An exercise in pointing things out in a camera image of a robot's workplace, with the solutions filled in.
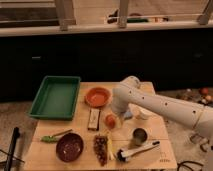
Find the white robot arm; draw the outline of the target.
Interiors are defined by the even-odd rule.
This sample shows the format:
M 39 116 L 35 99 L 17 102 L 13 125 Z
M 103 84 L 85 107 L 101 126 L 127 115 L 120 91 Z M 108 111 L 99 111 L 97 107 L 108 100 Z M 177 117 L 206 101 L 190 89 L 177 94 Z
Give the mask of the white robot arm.
M 213 139 L 213 107 L 143 92 L 135 76 L 117 83 L 112 94 L 111 109 L 118 115 L 125 113 L 130 104 L 135 104 Z

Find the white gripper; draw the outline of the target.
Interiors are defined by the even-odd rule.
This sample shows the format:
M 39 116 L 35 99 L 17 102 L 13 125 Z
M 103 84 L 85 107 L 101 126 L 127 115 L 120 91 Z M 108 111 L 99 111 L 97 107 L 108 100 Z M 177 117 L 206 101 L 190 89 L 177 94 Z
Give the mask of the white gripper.
M 127 110 L 128 110 L 129 104 L 118 98 L 118 97 L 114 97 L 112 99 L 111 102 L 111 110 L 113 113 L 115 113 L 116 115 L 123 115 Z M 117 128 L 121 129 L 122 128 L 122 124 L 123 124 L 123 120 L 121 117 L 116 116 L 116 125 Z

